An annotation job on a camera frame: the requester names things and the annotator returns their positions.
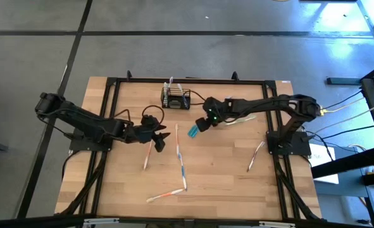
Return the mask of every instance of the blue object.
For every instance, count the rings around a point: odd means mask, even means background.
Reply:
[[[188,136],[191,137],[191,138],[195,138],[195,136],[197,136],[198,134],[198,126],[197,125],[194,125],[191,127],[191,130],[188,131]]]

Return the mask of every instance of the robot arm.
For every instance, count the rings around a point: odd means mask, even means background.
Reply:
[[[246,101],[245,99],[225,99],[221,102],[207,98],[203,104],[206,118],[196,120],[198,129],[203,132],[221,122],[233,122],[250,113],[262,111],[285,111],[291,116],[288,123],[278,130],[278,143],[289,143],[293,133],[304,123],[314,120],[320,112],[316,100],[305,95],[279,95],[278,97]]]
[[[82,132],[82,135],[66,134],[71,139],[84,138],[94,143],[102,143],[107,139],[124,143],[148,143],[153,140],[156,143],[154,147],[161,152],[165,146],[164,138],[170,135],[170,133],[155,133],[157,130],[165,129],[166,126],[161,125],[157,118],[151,115],[143,115],[141,125],[134,125],[129,120],[95,115],[57,94],[43,92],[35,111],[41,120],[55,117]]]

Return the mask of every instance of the black cable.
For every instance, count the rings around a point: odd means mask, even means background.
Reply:
[[[338,103],[332,104],[332,105],[330,105],[330,106],[328,106],[328,107],[325,107],[325,108],[323,108],[323,109],[328,109],[328,108],[331,108],[331,107],[333,107],[333,106],[339,105],[339,104],[343,103],[344,101],[347,101],[348,99],[352,98],[353,96],[355,96],[355,95],[357,95],[357,94],[359,94],[359,93],[361,93],[361,90],[358,91],[356,94],[353,94],[353,95],[349,96],[348,98],[345,98],[344,100],[342,100],[342,101],[340,101],[340,102],[338,102]]]
[[[47,114],[38,114],[38,115],[43,116],[43,117],[49,117],[49,116],[51,116],[51,115],[53,115],[53,114],[55,114],[55,113],[57,113],[59,111],[70,111],[72,113],[76,113],[76,114],[82,115],[84,117],[87,117],[87,118],[89,118],[91,120],[95,120],[95,121],[107,121],[107,120],[114,119],[114,117],[105,118],[105,119],[100,119],[100,118],[96,118],[96,117],[90,117],[90,116],[88,116],[88,115],[86,115],[84,113],[81,113],[81,112],[75,111],[75,110],[71,110],[69,108],[60,108],[58,110],[51,111],[50,113],[47,113]],[[115,117],[118,116],[118,115],[120,115],[120,114],[122,114],[124,111],[128,111],[128,118],[130,119],[129,110],[123,110],[123,111],[119,112],[118,114],[116,114]]]
[[[322,142],[323,145],[325,145],[325,147],[326,147],[326,150],[327,150],[327,154],[328,154],[328,156],[329,156],[330,159],[333,161],[332,154],[330,154],[330,151],[328,150],[328,146],[327,146],[326,142],[323,140],[323,138],[320,137],[318,134],[316,134],[316,133],[314,133],[314,132],[310,132],[310,131],[308,131],[308,130],[307,130],[306,132],[313,134],[312,139],[314,139],[314,138],[313,138],[314,136],[318,136],[318,137],[320,138],[321,142]]]
[[[63,133],[63,135],[66,136],[67,138],[72,139],[72,137],[71,137],[70,135],[68,135],[68,133],[62,131],[61,129],[59,129],[58,127],[56,127],[56,126],[54,126],[54,125],[51,125],[51,124],[47,123],[46,121],[44,121],[43,119],[41,119],[40,116],[37,115],[37,118],[38,118],[41,122],[43,122],[44,124],[49,125],[49,126],[52,126],[54,129],[60,131],[60,132]]]
[[[203,98],[199,93],[197,93],[197,92],[195,92],[195,91],[192,91],[192,90],[190,90],[192,93],[194,93],[194,94],[197,94],[203,101],[206,101],[206,99],[205,98]]]
[[[163,114],[163,116],[161,117],[161,120],[160,120],[159,124],[157,124],[157,126],[155,126],[155,128],[152,130],[152,131],[154,131],[154,130],[156,130],[156,129],[161,125],[161,123],[163,123],[164,115],[165,115],[165,114],[164,114],[164,110],[163,110],[161,107],[152,104],[152,105],[149,105],[149,106],[147,106],[147,107],[145,107],[145,108],[143,109],[143,111],[142,111],[142,117],[144,116],[144,112],[145,112],[148,108],[152,108],[152,107],[158,108],[158,109],[162,112],[162,114]]]
[[[338,136],[338,135],[343,134],[343,133],[352,132],[352,131],[355,131],[355,130],[368,129],[368,128],[371,128],[371,127],[374,127],[374,125],[367,126],[367,127],[360,127],[360,128],[352,129],[352,130],[345,130],[345,131],[339,132],[339,133],[334,134],[334,135],[331,135],[331,136],[323,137],[323,139],[328,139],[328,138],[330,138],[330,137]]]
[[[305,159],[312,168],[312,163],[309,161],[309,159],[305,155],[301,155],[301,158]]]
[[[112,118],[115,118],[115,117],[117,117],[118,115],[121,115],[121,114],[124,113],[124,112],[127,112],[127,113],[128,113],[128,120],[129,120],[129,122],[130,122],[130,112],[129,112],[129,109],[122,110],[121,112],[115,114]]]
[[[66,164],[67,164],[68,160],[69,160],[72,156],[76,155],[78,152],[79,152],[79,151],[73,151],[73,153],[70,154],[70,155],[66,158],[65,162],[63,163],[63,167],[61,168],[61,180],[63,180],[63,177],[65,176]]]
[[[326,143],[327,143],[327,144],[331,144],[331,145],[333,145],[333,146],[336,146],[336,147],[341,148],[341,149],[346,150],[346,151],[356,152],[356,151],[354,151],[354,150],[346,149],[346,148],[344,148],[344,147],[342,147],[342,146],[339,146],[339,145],[337,145],[337,144],[334,144],[334,143],[332,143],[332,142],[326,142]]]

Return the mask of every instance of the wooden table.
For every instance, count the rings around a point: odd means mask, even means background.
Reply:
[[[106,77],[91,77],[82,108],[99,114]],[[279,94],[292,94],[288,81],[276,81]],[[132,121],[138,125],[147,105],[159,105],[162,84],[120,84],[116,112],[128,108]],[[244,99],[263,98],[258,85],[185,84],[204,98],[223,100],[227,96]],[[191,95],[191,103],[201,100]],[[161,118],[161,112],[150,108],[148,114]],[[257,118],[231,126],[219,125],[192,139],[187,133],[194,121],[205,117],[201,106],[189,111],[165,109],[163,125],[171,132],[161,153],[152,149],[149,164],[143,171],[149,144],[124,144],[115,141],[108,154],[98,215],[119,217],[196,218],[196,219],[270,219],[280,220],[280,205],[272,157],[262,147],[253,168],[246,172],[255,148],[265,141],[265,113]],[[290,118],[282,113],[284,123]],[[188,191],[146,203],[146,199],[183,188],[180,162],[175,151],[175,124],[178,123],[180,152],[184,158]],[[64,210],[84,185],[90,152],[80,152],[68,162],[61,185],[56,212]],[[295,187],[305,203],[317,216],[320,208],[311,169],[299,156],[290,156]],[[87,212],[90,211],[93,189]],[[289,194],[285,191],[288,211],[292,216]]]

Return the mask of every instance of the white cable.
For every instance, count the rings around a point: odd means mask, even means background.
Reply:
[[[364,146],[358,145],[358,144],[348,145],[347,147],[358,147],[359,149],[362,149],[363,151],[366,151],[366,148]]]
[[[332,127],[332,126],[334,126],[334,125],[341,124],[341,123],[344,123],[344,122],[346,122],[346,121],[352,120],[353,118],[357,118],[357,117],[359,117],[360,115],[363,115],[363,114],[365,114],[365,113],[368,113],[368,112],[370,112],[370,111],[372,111],[372,110],[374,110],[374,107],[372,107],[372,108],[370,108],[369,110],[364,111],[364,112],[362,112],[362,113],[360,113],[360,114],[358,114],[358,115],[356,115],[356,116],[354,116],[354,117],[347,118],[347,119],[345,119],[345,120],[339,121],[339,122],[337,122],[337,123],[333,123],[333,124],[331,124],[331,125],[329,125],[329,126],[327,126],[327,127],[324,127],[324,128],[322,128],[322,129],[319,129],[319,130],[317,130],[315,133],[318,133],[318,132],[320,132],[321,130],[325,130],[326,128]]]
[[[325,110],[325,113],[333,113],[333,112],[335,112],[335,111],[342,110],[343,108],[347,108],[348,106],[354,104],[354,103],[357,102],[357,101],[361,101],[362,99],[364,99],[364,98],[359,98],[358,100],[353,101],[353,102],[351,102],[351,103],[349,103],[349,104],[347,104],[347,105],[344,105],[343,107],[337,108],[336,110],[332,110],[332,111]]]

